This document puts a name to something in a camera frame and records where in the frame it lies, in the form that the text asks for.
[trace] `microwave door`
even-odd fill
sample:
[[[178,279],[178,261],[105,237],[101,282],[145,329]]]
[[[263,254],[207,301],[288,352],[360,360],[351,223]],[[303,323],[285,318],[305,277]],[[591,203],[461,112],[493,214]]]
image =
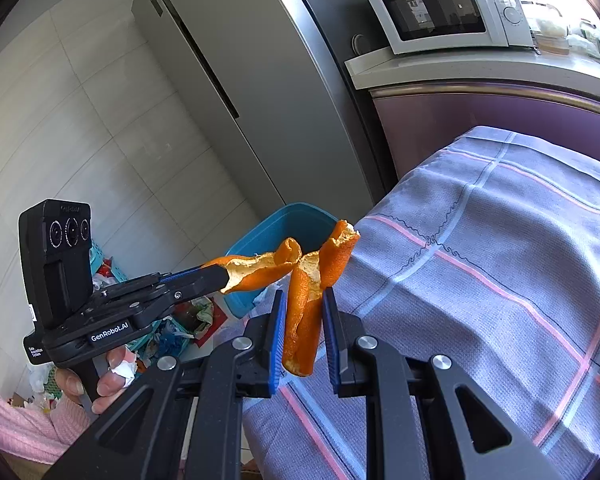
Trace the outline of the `microwave door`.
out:
[[[493,0],[370,0],[396,54],[507,46]]]

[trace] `blue bin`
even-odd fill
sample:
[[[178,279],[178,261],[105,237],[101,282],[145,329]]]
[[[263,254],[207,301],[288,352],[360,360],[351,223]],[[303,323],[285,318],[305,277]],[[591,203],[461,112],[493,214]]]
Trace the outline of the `blue bin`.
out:
[[[285,205],[260,222],[226,252],[253,256],[275,251],[285,238],[295,238],[302,254],[320,249],[335,227],[337,219],[322,209],[296,202]],[[235,317],[243,317],[253,308],[253,300],[263,289],[232,292],[224,297]]]

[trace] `blue gripper pad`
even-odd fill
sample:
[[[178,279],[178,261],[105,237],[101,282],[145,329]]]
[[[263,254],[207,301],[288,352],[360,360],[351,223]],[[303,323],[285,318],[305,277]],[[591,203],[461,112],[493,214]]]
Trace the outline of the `blue gripper pad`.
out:
[[[329,364],[329,378],[333,393],[338,394],[340,388],[340,351],[336,339],[334,316],[338,316],[338,307],[332,290],[325,290],[322,295],[322,325],[324,327],[324,345]]]
[[[282,374],[282,349],[285,339],[286,297],[282,290],[277,290],[273,299],[269,325],[267,327],[266,346],[269,350],[269,394],[278,389]]]

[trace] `microwave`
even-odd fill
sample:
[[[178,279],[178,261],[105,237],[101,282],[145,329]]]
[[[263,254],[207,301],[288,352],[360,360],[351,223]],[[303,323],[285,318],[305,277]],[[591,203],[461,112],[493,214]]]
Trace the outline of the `microwave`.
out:
[[[394,54],[472,46],[533,47],[520,0],[369,0]]]

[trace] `camera lens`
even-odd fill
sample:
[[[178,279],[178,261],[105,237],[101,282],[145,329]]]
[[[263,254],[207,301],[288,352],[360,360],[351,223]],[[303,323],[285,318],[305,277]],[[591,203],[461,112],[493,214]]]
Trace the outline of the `camera lens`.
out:
[[[51,241],[51,245],[55,249],[62,243],[62,228],[57,220],[53,222],[49,228],[49,241]]]
[[[80,223],[80,236],[85,241],[89,238],[89,222],[87,222],[86,218]]]
[[[66,241],[71,247],[78,243],[78,222],[75,218],[66,221]]]

